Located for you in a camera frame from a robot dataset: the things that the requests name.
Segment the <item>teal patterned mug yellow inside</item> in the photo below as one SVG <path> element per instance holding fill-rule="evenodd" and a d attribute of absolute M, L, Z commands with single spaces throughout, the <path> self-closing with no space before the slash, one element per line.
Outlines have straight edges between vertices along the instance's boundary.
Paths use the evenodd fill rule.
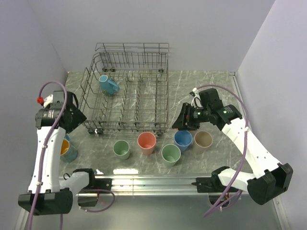
<path fill-rule="evenodd" d="M 60 159 L 63 162 L 71 163 L 77 156 L 77 149 L 71 144 L 69 136 L 65 135 L 61 145 Z"/>

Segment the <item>light blue floral mug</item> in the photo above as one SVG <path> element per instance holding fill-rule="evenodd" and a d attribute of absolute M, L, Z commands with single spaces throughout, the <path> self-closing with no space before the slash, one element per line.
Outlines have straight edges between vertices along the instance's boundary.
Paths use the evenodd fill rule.
<path fill-rule="evenodd" d="M 102 92 L 105 95 L 111 96 L 115 93 L 118 93 L 120 87 L 118 84 L 114 83 L 111 78 L 107 75 L 101 75 L 99 78 L 99 84 Z"/>

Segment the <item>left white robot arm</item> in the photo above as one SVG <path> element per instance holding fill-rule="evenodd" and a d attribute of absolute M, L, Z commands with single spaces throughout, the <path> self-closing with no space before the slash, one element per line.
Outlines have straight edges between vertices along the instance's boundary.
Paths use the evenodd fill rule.
<path fill-rule="evenodd" d="M 51 100 L 35 115 L 37 153 L 32 180 L 26 194 L 19 195 L 18 205 L 35 216 L 68 214 L 73 197 L 81 190 L 96 189 L 94 171 L 76 169 L 64 182 L 59 180 L 62 143 L 85 120 L 79 110 L 77 97 L 72 92 L 55 91 Z"/>

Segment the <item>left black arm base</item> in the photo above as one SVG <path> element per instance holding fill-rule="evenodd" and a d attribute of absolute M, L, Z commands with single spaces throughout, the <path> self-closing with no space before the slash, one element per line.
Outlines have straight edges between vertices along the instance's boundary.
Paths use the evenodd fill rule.
<path fill-rule="evenodd" d="M 107 192 L 93 191 L 93 190 L 111 190 L 112 179 L 111 178 L 98 178 L 95 180 L 93 186 L 87 186 L 83 188 L 77 195 L 78 205 L 81 207 L 94 207 L 98 203 L 98 199 L 101 194 L 108 195 Z"/>

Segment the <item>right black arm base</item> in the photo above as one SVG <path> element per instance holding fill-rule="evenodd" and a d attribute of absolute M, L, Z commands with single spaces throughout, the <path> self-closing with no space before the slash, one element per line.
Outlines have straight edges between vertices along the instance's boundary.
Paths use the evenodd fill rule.
<path fill-rule="evenodd" d="M 220 182 L 216 182 L 211 177 L 197 177 L 195 182 L 191 183 L 197 187 L 198 193 L 222 193 L 226 186 L 223 186 Z M 209 195 L 209 202 L 213 205 L 220 195 Z M 221 199 L 220 203 L 224 202 L 229 198 L 229 193 Z M 223 204 L 221 208 L 226 208 L 230 204 L 230 201 Z"/>

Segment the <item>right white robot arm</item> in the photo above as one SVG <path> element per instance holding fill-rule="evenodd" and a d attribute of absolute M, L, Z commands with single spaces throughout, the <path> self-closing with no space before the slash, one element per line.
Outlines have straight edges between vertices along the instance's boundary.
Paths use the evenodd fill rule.
<path fill-rule="evenodd" d="M 248 192 L 253 201 L 264 205 L 288 190 L 293 175 L 290 164 L 282 164 L 257 139 L 247 120 L 234 105 L 223 105 L 214 85 L 209 89 L 194 88 L 192 103 L 183 103 L 172 127 L 196 131 L 201 123 L 209 122 L 223 132 L 242 153 L 252 172 L 223 166 L 212 172 L 207 183 L 197 179 L 198 192 Z"/>

